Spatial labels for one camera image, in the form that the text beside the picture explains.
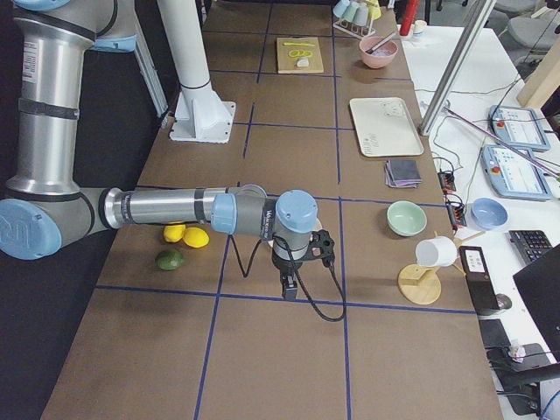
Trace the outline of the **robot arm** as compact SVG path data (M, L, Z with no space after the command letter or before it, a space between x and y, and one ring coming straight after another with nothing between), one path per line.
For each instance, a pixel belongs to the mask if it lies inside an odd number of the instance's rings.
M1 249L21 260L56 253L87 235L125 225L207 223L228 235L272 242L283 297L303 288L318 207L307 192L276 199L256 185L124 192L80 188L73 178L82 68L88 49L130 52L140 35L131 1L17 1L24 34L17 173L1 202Z

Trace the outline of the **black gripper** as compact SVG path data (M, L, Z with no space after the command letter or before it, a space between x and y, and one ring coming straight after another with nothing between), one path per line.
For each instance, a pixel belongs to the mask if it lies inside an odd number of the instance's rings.
M283 286L283 299L295 300L297 298L296 270L302 263L300 261L284 260L275 252L272 253L272 262L280 272L280 281Z

